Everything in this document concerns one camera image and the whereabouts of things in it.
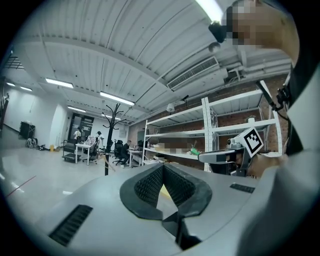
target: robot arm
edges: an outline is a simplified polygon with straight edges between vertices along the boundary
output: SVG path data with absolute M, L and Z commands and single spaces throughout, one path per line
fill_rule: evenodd
M 252 158 L 264 146 L 259 133 L 251 127 L 234 138 L 228 139 L 227 149 L 201 153 L 198 160 L 203 163 L 225 165 L 236 163 L 236 176 L 246 176 Z M 242 162 L 237 162 L 237 155 L 242 156 Z

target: black cabinet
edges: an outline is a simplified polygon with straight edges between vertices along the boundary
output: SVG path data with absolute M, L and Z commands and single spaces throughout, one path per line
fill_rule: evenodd
M 24 139 L 33 138 L 35 134 L 36 127 L 34 125 L 30 125 L 27 122 L 20 123 L 19 136 Z

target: green object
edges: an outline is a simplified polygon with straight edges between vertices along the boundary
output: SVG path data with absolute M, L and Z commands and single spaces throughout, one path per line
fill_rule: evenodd
M 200 152 L 198 152 L 198 150 L 196 150 L 195 148 L 191 148 L 190 152 L 192 155 L 196 155 L 196 156 L 200 154 Z

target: metal shelving unit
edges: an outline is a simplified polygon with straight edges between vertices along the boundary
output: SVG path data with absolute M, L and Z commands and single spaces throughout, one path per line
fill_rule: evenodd
M 264 81 L 261 81 L 262 86 L 270 94 Z M 282 135 L 279 123 L 278 114 L 272 111 L 269 107 L 268 119 L 263 120 L 260 103 L 263 97 L 261 90 L 254 90 L 232 97 L 224 98 L 214 102 L 209 102 L 207 97 L 201 99 L 201 106 L 197 106 L 185 111 L 175 113 L 160 119 L 150 121 L 146 120 L 144 130 L 144 141 L 146 142 L 150 138 L 198 138 L 204 137 L 205 140 L 205 152 L 213 150 L 219 150 L 219 136 L 226 135 L 237 135 L 242 133 L 244 130 L 255 127 L 258 132 L 264 133 L 264 144 L 267 143 L 268 133 L 270 125 L 275 125 L 278 137 L 278 152 L 274 152 L 277 156 L 282 155 Z M 221 126 L 218 124 L 218 117 L 225 115 L 232 115 L 237 113 L 249 112 L 253 110 L 259 110 L 261 121 L 242 123 L 230 126 Z M 178 131 L 178 132 L 167 132 L 159 134 L 147 135 L 148 125 L 153 125 L 158 128 L 175 126 L 180 124 L 191 123 L 195 121 L 203 120 L 204 129 L 201 130 L 190 130 L 190 131 Z M 145 162 L 146 151 L 159 153 L 168 156 L 174 156 L 179 158 L 194 159 L 197 160 L 198 156 L 184 153 L 170 153 L 168 151 L 156 151 L 155 149 L 143 147 L 143 164 Z M 204 170 L 209 171 L 209 165 L 205 163 Z
M 260 82 L 268 94 L 271 95 L 265 82 Z M 264 145 L 266 146 L 270 125 L 275 125 L 278 138 L 277 154 L 282 155 L 282 134 L 278 114 L 276 111 L 272 111 L 272 108 L 269 106 L 268 119 L 263 119 L 262 110 L 260 107 L 262 97 L 262 91 L 257 89 L 213 102 L 209 102 L 208 98 L 205 98 L 206 106 L 210 109 L 210 115 L 208 115 L 207 119 L 208 126 L 210 127 L 210 134 L 212 134 L 212 139 L 209 140 L 208 151 L 219 150 L 219 136 L 237 135 L 250 127 L 255 127 L 258 132 L 264 133 Z M 261 121 L 219 127 L 217 117 L 244 113 L 253 110 L 259 110 Z
M 146 142 L 150 138 L 203 138 L 205 140 L 205 151 L 207 152 L 209 150 L 209 132 L 207 127 L 207 107 L 204 102 L 202 101 L 201 106 L 196 106 L 191 109 L 187 109 L 185 111 L 181 111 L 179 113 L 175 113 L 166 117 L 162 117 L 160 119 L 150 121 L 146 120 L 145 122 L 145 130 L 144 130 L 144 141 Z M 163 127 L 169 127 L 169 126 L 175 126 L 175 125 L 181 125 L 196 121 L 204 122 L 204 129 L 201 130 L 188 130 L 188 131 L 178 131 L 178 132 L 167 132 L 167 133 L 159 133 L 159 134 L 147 134 L 147 129 L 149 125 L 163 128 Z M 185 158 L 185 159 L 193 159 L 197 160 L 197 155 L 192 154 L 184 154 L 184 153 L 170 153 L 168 151 L 156 151 L 155 149 L 146 148 L 146 143 L 143 144 L 143 152 L 142 152 L 142 162 L 143 164 L 148 164 L 148 161 L 145 161 L 146 157 L 146 151 L 159 153 L 167 156 L 173 156 L 178 158 Z M 208 171 L 208 164 L 204 165 L 204 170 Z

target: white shelf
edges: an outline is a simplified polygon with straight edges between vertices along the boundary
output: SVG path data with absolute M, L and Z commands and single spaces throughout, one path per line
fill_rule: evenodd
M 258 109 L 262 91 L 254 90 L 209 103 L 209 107 L 219 116 L 247 112 Z
M 242 123 L 237 125 L 211 128 L 211 132 L 217 133 L 220 136 L 233 135 L 233 134 L 240 134 L 244 130 L 251 127 L 255 127 L 259 132 L 267 128 L 269 125 L 274 125 L 275 123 L 276 123 L 275 119 L 268 119 L 268 120 L 257 121 L 257 122 L 248 122 L 248 123 Z
M 202 106 L 196 106 L 179 113 L 168 115 L 160 119 L 148 122 L 147 125 L 154 125 L 157 127 L 175 126 L 184 123 L 195 122 L 204 119 Z
M 204 137 L 205 130 L 188 130 L 169 133 L 149 134 L 146 137 L 167 137 L 167 138 L 185 138 L 185 137 Z
M 194 154 L 174 154 L 174 153 L 169 153 L 165 151 L 156 151 L 155 149 L 151 148 L 145 148 L 146 151 L 162 154 L 162 155 L 167 155 L 167 156 L 172 156 L 172 157 L 177 157 L 177 158 L 187 158 L 187 159 L 195 159 L 198 160 L 198 156 Z

